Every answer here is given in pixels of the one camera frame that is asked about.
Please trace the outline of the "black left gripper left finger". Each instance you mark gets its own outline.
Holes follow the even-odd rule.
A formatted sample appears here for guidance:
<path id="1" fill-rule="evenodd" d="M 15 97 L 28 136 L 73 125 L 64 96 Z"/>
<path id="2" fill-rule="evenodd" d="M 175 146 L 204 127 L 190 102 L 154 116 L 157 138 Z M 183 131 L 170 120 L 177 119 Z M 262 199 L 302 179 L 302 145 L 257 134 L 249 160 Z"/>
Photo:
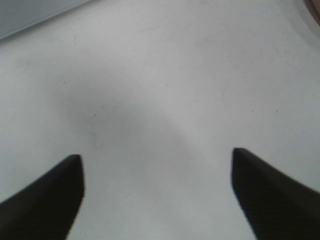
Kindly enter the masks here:
<path id="1" fill-rule="evenodd" d="M 66 157 L 0 204 L 2 240 L 65 240 L 85 196 L 82 157 Z"/>

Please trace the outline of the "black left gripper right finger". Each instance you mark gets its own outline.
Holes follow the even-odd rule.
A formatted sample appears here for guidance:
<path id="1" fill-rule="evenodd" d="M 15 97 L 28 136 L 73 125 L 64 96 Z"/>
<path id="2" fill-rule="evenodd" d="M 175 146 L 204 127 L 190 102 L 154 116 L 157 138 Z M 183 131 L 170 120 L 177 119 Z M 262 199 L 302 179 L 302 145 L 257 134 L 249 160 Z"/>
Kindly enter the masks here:
<path id="1" fill-rule="evenodd" d="M 231 185 L 258 240 L 318 240 L 320 194 L 245 148 L 232 151 Z"/>

